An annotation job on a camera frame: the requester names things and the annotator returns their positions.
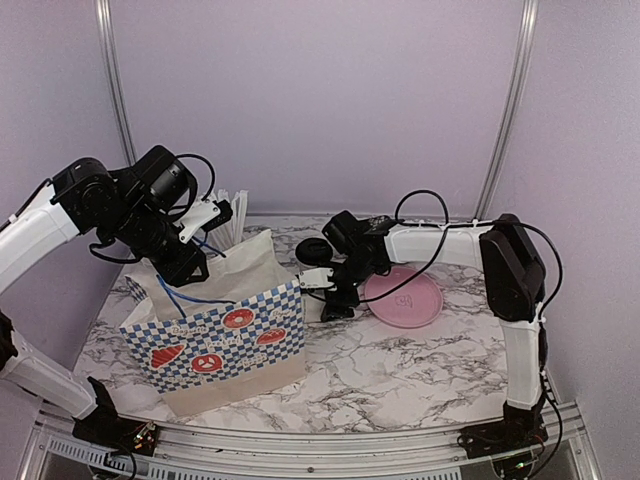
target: lavender backdrop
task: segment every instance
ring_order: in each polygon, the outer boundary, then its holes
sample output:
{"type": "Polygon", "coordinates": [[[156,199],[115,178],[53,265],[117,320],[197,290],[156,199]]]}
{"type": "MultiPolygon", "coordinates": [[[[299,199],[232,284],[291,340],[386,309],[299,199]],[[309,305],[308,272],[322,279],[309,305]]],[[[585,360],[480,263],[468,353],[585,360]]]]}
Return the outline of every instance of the lavender backdrop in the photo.
{"type": "MultiPolygon", "coordinates": [[[[79,157],[124,165],[92,2],[0,3],[0,97],[0,217],[79,157]]],[[[60,248],[0,298],[15,327],[66,366],[116,273],[89,255],[87,243],[60,248]]],[[[1,478],[15,478],[36,409],[30,395],[0,382],[1,478]]]]}
{"type": "Polygon", "coordinates": [[[551,371],[578,399],[604,478],[637,478],[640,4],[541,2],[539,15],[492,213],[517,212],[557,242],[551,371]]]}
{"type": "MultiPolygon", "coordinates": [[[[522,2],[114,0],[136,147],[215,160],[254,212],[390,212],[440,191],[471,216],[522,2]]],[[[440,213],[422,199],[408,205],[440,213]]]]}

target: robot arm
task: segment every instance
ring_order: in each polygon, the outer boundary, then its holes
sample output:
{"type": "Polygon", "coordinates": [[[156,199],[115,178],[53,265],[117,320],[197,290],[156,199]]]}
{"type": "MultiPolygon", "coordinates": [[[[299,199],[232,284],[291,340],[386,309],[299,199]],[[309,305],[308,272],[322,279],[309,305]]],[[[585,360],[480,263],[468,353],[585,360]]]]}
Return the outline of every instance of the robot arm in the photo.
{"type": "MultiPolygon", "coordinates": [[[[517,224],[516,216],[505,214],[494,226],[452,227],[435,259],[483,271],[487,302],[504,332],[508,371],[504,420],[499,425],[470,427],[466,437],[462,432],[461,446],[468,447],[469,456],[533,444],[535,436],[546,438],[540,421],[546,336],[539,317],[545,268],[526,231],[517,224]],[[490,441],[478,441],[482,438],[490,441]]],[[[319,267],[302,272],[300,284],[324,289],[323,321],[350,318],[360,303],[359,284],[374,273],[385,274],[394,263],[431,261],[443,230],[397,225],[388,217],[357,220],[342,212],[322,230],[328,242],[307,239],[298,245],[298,259],[319,267]],[[332,260],[333,249],[346,256],[344,262],[332,260]]]]}
{"type": "MultiPolygon", "coordinates": [[[[122,170],[107,171],[90,158],[74,162],[43,184],[2,227],[0,294],[49,252],[94,228],[101,244],[92,247],[118,239],[135,257],[149,258],[170,285],[205,280],[206,256],[191,239],[200,228],[210,231],[228,221],[231,208],[228,202],[196,200],[196,190],[193,175],[160,146],[122,170]],[[183,214],[172,214],[187,192],[183,214]]],[[[0,378],[67,410],[78,438],[126,444],[143,454],[153,450],[153,442],[135,443],[129,434],[144,425],[119,418],[100,382],[74,375],[39,352],[1,313],[0,378]]]]}

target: checkered paper bag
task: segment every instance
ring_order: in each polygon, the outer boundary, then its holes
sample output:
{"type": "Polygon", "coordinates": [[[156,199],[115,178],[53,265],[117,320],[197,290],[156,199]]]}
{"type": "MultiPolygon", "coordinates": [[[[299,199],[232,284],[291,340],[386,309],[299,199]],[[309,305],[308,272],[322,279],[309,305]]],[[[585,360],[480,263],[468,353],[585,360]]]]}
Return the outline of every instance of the checkered paper bag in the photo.
{"type": "Polygon", "coordinates": [[[305,375],[300,287],[275,262],[270,232],[226,254],[226,259],[209,260],[215,263],[212,274],[198,289],[207,298],[220,298],[217,295],[224,290],[225,299],[235,303],[187,306],[184,317],[172,306],[173,313],[163,312],[170,318],[158,318],[156,297],[164,299],[166,291],[148,278],[151,272],[141,268],[127,277],[139,303],[120,331],[150,383],[178,416],[266,393],[305,375]],[[273,275],[264,271],[265,263],[276,270],[273,275]],[[224,272],[242,285],[234,288],[237,282],[217,278],[224,272]],[[263,288],[265,278],[281,283],[236,301],[234,295],[246,294],[251,285],[263,288]],[[216,280],[223,284],[221,289],[215,288],[216,280]]]}

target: white marble table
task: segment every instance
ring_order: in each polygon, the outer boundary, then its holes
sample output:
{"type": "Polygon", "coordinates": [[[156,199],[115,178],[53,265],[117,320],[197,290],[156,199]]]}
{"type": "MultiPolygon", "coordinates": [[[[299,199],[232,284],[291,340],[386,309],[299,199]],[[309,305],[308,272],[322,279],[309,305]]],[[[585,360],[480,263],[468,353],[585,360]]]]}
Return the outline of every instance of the white marble table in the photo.
{"type": "MultiPolygon", "coordinates": [[[[278,260],[299,271],[300,240],[327,218],[258,217],[247,235],[273,230],[278,260]]],[[[132,267],[126,267],[123,274],[132,267]]],[[[135,303],[123,274],[93,326],[75,371],[109,388],[121,413],[152,420],[251,431],[343,433],[467,423],[501,416],[506,390],[502,331],[486,304],[481,274],[434,265],[444,294],[436,321],[416,330],[385,325],[360,308],[355,319],[323,324],[306,299],[307,370],[302,382],[191,417],[176,418],[147,384],[118,326],[135,303]]]]}

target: white bracket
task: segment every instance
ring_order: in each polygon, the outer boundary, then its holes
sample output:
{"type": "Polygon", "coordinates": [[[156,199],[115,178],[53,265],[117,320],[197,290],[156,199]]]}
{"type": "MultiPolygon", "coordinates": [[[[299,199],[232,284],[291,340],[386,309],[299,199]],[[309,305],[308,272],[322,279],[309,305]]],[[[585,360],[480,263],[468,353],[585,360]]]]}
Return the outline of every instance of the white bracket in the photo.
{"type": "Polygon", "coordinates": [[[189,211],[178,220],[176,225],[180,230],[180,241],[188,243],[195,233],[207,222],[220,215],[220,209],[210,199],[196,200],[189,211]]]}
{"type": "Polygon", "coordinates": [[[333,268],[319,267],[305,270],[298,274],[300,288],[335,288],[333,280],[330,279],[332,276],[333,268]]]}

